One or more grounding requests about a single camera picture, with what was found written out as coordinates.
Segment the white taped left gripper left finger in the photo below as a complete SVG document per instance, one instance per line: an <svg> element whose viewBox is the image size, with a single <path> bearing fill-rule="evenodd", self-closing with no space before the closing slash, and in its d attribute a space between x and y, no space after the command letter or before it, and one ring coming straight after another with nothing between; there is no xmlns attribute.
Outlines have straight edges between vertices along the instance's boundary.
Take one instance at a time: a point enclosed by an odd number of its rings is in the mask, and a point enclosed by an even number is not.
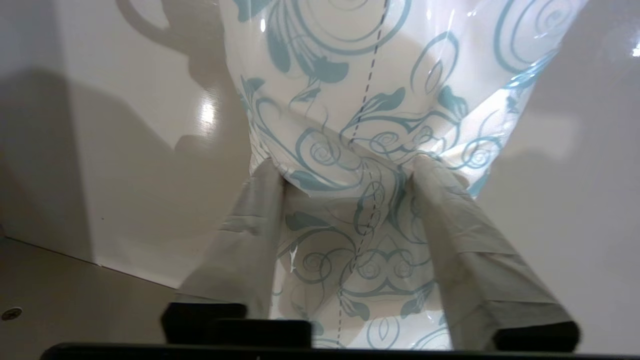
<svg viewBox="0 0 640 360"><path fill-rule="evenodd" d="M243 305L267 319L281 239L285 180L271 159L245 180L199 264L176 292L179 304Z"/></svg>

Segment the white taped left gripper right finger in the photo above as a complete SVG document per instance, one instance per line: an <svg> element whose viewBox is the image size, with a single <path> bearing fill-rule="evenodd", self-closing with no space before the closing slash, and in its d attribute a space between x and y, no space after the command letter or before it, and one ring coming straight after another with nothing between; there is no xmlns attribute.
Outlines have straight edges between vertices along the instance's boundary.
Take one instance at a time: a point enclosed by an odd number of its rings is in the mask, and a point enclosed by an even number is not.
<svg viewBox="0 0 640 360"><path fill-rule="evenodd" d="M573 317L452 171L419 155L412 183L453 348L573 352Z"/></svg>

